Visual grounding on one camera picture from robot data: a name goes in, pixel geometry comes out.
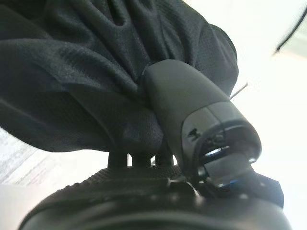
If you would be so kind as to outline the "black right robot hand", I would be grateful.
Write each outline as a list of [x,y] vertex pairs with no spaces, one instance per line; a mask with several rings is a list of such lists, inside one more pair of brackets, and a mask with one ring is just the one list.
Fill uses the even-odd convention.
[[146,91],[177,165],[103,169],[33,208],[22,230],[289,230],[255,128],[212,81],[164,60]]

